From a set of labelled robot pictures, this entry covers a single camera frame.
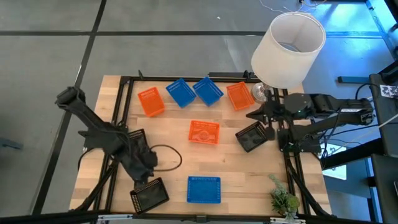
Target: table leg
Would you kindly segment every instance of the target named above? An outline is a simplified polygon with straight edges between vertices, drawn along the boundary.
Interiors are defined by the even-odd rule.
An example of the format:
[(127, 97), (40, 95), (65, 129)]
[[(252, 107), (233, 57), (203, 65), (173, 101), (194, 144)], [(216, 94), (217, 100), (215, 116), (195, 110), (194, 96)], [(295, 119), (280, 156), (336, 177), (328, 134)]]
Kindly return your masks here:
[(371, 156), (371, 154), (384, 154), (381, 138), (369, 141), (360, 146), (356, 146), (346, 151), (339, 152), (332, 156), (323, 158), (321, 159), (321, 164), (322, 167), (324, 167), (323, 170), (326, 170), (344, 165), (352, 161), (356, 161), (358, 159), (367, 158)]

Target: white lampshade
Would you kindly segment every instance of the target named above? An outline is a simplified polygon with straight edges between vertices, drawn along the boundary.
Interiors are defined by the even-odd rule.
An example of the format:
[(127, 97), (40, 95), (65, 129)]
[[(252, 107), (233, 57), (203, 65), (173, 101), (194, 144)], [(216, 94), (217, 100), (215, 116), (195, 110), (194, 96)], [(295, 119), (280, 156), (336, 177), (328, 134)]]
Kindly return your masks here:
[(275, 88), (303, 82), (325, 44), (322, 25), (311, 15), (288, 12), (277, 16), (251, 59), (256, 76)]

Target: metal bracket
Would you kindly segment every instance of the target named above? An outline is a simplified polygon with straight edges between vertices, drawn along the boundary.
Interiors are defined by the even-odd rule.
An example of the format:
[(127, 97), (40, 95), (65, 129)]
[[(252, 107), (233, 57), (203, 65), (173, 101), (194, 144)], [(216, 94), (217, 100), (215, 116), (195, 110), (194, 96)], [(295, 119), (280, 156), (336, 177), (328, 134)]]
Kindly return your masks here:
[(131, 77), (122, 76), (122, 77), (120, 78), (119, 85), (125, 85), (125, 84), (127, 84), (127, 83), (130, 81), (130, 78), (131, 78)]
[(197, 215), (197, 223), (206, 223), (208, 222), (206, 215)]
[(292, 222), (288, 222), (284, 218), (272, 218), (271, 217), (270, 223), (271, 224), (288, 224), (288, 223), (291, 223), (291, 224), (305, 224), (305, 220), (295, 219)]
[(131, 214), (117, 214), (117, 215), (98, 215), (97, 223), (103, 223), (105, 221), (113, 220), (128, 220), (132, 219), (134, 216)]

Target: white sticker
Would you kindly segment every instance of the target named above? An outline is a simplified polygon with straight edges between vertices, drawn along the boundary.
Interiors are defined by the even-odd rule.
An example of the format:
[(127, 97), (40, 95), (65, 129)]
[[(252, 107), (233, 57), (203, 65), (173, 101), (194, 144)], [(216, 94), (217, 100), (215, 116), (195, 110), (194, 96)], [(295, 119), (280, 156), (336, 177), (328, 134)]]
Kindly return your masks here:
[(362, 109), (341, 109), (342, 113), (356, 113), (358, 111), (361, 111)]
[(380, 85), (381, 95), (388, 98), (398, 98), (398, 86)]

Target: wooden tabletop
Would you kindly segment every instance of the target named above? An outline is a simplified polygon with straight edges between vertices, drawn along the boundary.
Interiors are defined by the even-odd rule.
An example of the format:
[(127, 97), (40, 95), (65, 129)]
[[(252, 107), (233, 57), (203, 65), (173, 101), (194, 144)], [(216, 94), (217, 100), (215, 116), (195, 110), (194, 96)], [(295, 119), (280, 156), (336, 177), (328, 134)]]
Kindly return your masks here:
[[(95, 113), (104, 121), (111, 121), (118, 92), (120, 76), (104, 76), (99, 90)], [(186, 108), (178, 107), (165, 87), (171, 82), (136, 81), (133, 86), (127, 125), (129, 130), (144, 128), (149, 146), (168, 144), (176, 148), (183, 157), (181, 167), (170, 172), (156, 172), (166, 186), (170, 201), (148, 211), (167, 214), (208, 214), (208, 215), (276, 215), (272, 211), (270, 191), (275, 188), (268, 175), (274, 174), (287, 186), (283, 155), (277, 141), (267, 141), (255, 150), (246, 153), (236, 140), (235, 133), (254, 123), (246, 118), (248, 112), (258, 109), (255, 103), (245, 110), (235, 111), (227, 95), (226, 87), (233, 83), (216, 83), (224, 93), (220, 101), (207, 107), (199, 97)], [(165, 112), (148, 118), (141, 107), (137, 94), (156, 86), (165, 103)], [(126, 98), (125, 86), (122, 102)], [(289, 90), (302, 93), (303, 88)], [(188, 141), (191, 120), (211, 121), (220, 124), (218, 145), (200, 144)], [(166, 147), (154, 149), (159, 159), (156, 169), (167, 169), (178, 163), (178, 155)], [(331, 212), (325, 182), (319, 161), (310, 153), (301, 153), (305, 183), (317, 202)], [(98, 182), (103, 152), (100, 149), (88, 153), (82, 160), (73, 191), (70, 208), (76, 208), (87, 197)], [(187, 203), (187, 179), (190, 175), (221, 177), (221, 204)], [(134, 183), (120, 165), (117, 174), (112, 212), (134, 213), (129, 192)], [(104, 208), (108, 185), (101, 199)], [(301, 200), (299, 188), (296, 194)]]

